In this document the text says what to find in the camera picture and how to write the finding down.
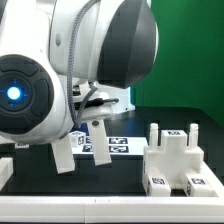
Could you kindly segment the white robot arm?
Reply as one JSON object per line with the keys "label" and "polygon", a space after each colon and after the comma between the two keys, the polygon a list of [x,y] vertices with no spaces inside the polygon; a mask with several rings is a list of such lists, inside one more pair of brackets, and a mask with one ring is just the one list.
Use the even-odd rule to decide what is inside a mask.
{"label": "white robot arm", "polygon": [[151,0],[0,0],[0,136],[46,144],[94,117],[99,85],[126,89],[158,49]]}

